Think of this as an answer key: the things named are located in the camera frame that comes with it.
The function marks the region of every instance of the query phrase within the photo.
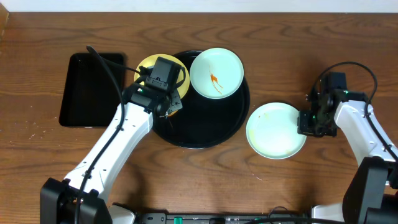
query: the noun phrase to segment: wood grain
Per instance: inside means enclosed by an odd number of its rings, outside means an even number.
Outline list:
[[[308,108],[304,95],[324,68],[362,62],[379,79],[377,118],[398,142],[397,21],[396,14],[12,13],[0,43],[0,223],[38,223],[44,182],[63,179],[103,132],[58,123],[69,57],[86,44],[124,52],[131,67],[152,54],[231,49],[244,64],[249,114],[271,101]],[[339,71],[350,89],[371,91],[359,68]],[[127,75],[126,84],[132,79]],[[342,132],[307,138],[299,153],[280,161],[256,154],[244,126],[204,150],[175,147],[151,132],[109,201],[169,212],[305,211],[340,202],[357,166]]]

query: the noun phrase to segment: yellow bowl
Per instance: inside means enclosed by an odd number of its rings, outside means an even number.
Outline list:
[[[180,98],[182,99],[182,98],[185,96],[185,94],[187,93],[187,91],[188,91],[189,83],[190,83],[190,77],[189,77],[188,69],[186,68],[186,66],[185,66],[179,59],[177,59],[177,58],[175,58],[175,57],[173,57],[173,56],[171,56],[171,55],[167,55],[167,54],[155,54],[155,55],[151,55],[151,56],[145,58],[145,59],[138,65],[137,71],[139,71],[139,67],[140,67],[140,66],[143,66],[143,67],[146,67],[146,68],[147,68],[147,67],[154,66],[154,65],[155,65],[155,62],[156,62],[156,59],[157,59],[158,57],[162,57],[162,58],[166,58],[166,59],[168,59],[168,60],[171,60],[171,61],[173,61],[173,62],[175,62],[175,63],[177,63],[177,64],[179,64],[179,65],[181,65],[181,66],[183,66],[183,67],[185,68],[185,74],[186,74],[185,81],[184,81],[184,83],[182,84],[182,86],[180,86],[180,87],[177,89],[177,91],[178,91],[178,93],[179,93],[179,95],[180,95]],[[134,74],[134,81],[137,80],[138,77],[139,77],[139,74],[138,74],[138,73],[135,73],[135,74]],[[177,83],[178,83],[179,81],[183,80],[183,78],[184,78],[183,72],[180,71],[180,74],[178,75]]]

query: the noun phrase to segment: black tray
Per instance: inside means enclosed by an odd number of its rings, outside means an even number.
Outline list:
[[[201,50],[175,54],[188,69]],[[249,87],[243,78],[231,96],[212,100],[201,96],[190,84],[181,99],[183,108],[173,116],[154,120],[153,130],[164,140],[181,147],[201,149],[218,145],[242,126],[250,106]]]

